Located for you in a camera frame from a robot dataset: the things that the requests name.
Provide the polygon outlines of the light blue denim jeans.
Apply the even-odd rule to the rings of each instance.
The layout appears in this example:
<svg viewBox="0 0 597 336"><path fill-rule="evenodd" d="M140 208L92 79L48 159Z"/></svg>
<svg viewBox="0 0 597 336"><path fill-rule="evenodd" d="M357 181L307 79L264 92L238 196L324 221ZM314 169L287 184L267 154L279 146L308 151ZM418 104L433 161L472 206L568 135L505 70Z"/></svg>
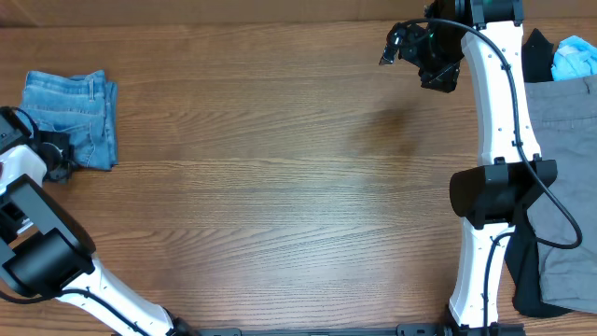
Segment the light blue denim jeans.
<svg viewBox="0 0 597 336"><path fill-rule="evenodd" d="M117 100L118 84L103 70L73 77L31 71L21 119L41 131L67 133L79 166L109 171L118 164Z"/></svg>

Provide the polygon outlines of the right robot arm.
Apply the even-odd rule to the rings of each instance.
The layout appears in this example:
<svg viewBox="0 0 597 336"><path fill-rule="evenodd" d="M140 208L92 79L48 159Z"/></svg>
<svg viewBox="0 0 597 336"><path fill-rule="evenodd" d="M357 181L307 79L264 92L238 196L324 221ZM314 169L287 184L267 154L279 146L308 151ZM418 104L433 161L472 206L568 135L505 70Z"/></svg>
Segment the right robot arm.
<svg viewBox="0 0 597 336"><path fill-rule="evenodd" d="M380 60L416 65L424 88L451 92L460 64L471 71L479 122L475 168L454 174L450 200L463 243L447 317L405 324L399 335L522 335L498 321L497 294L507 246L527 209L557 176L535 138L525 96L519 1L434 1L417 21L397 23Z"/></svg>

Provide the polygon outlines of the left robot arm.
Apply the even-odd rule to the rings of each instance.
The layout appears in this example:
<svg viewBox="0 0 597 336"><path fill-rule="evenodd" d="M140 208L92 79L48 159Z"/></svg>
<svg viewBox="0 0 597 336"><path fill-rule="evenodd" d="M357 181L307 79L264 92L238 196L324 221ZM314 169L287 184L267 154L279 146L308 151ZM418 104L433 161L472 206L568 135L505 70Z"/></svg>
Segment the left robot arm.
<svg viewBox="0 0 597 336"><path fill-rule="evenodd" d="M5 301L57 300L78 307L118 335L193 335L182 318L145 300L109 272L96 245L43 189L76 169L67 133L39 130L18 107L1 109L1 279Z"/></svg>

